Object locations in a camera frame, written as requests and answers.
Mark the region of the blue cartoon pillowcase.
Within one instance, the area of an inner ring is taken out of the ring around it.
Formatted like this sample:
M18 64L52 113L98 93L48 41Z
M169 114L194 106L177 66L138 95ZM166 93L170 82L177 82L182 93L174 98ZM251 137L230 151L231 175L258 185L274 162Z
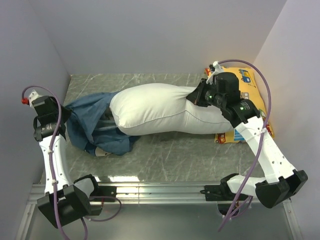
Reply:
M80 97L64 107L71 111L66 128L71 144L93 156L122 156L131 152L139 136L123 133L116 125L110 104L117 92Z

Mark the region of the white pillow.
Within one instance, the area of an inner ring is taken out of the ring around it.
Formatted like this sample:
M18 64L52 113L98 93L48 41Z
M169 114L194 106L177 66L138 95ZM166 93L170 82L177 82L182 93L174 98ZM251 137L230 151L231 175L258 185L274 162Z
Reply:
M165 132L195 135L220 134L233 130L215 106L194 105L187 96L190 86L148 83L118 92L109 108L116 126L130 136Z

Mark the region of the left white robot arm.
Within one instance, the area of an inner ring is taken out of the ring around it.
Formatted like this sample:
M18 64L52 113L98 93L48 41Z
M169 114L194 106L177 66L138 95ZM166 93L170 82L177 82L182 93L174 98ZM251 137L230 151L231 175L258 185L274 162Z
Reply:
M72 181L67 171L66 121L71 111L54 97L32 93L30 106L35 110L34 138L43 154L44 196L37 200L39 211L60 228L81 218L98 216L105 202L115 202L115 186L100 187L92 174Z

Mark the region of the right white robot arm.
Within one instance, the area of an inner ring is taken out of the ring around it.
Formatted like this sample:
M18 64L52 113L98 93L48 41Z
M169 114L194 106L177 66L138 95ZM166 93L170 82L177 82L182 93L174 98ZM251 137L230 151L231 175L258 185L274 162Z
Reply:
M237 173L221 180L220 194L226 200L238 193L257 198L266 208L273 208L294 196L307 182L304 170L297 170L283 155L265 125L255 104L241 96L239 80L232 72L202 78L187 97L199 107L217 107L249 145L264 176Z

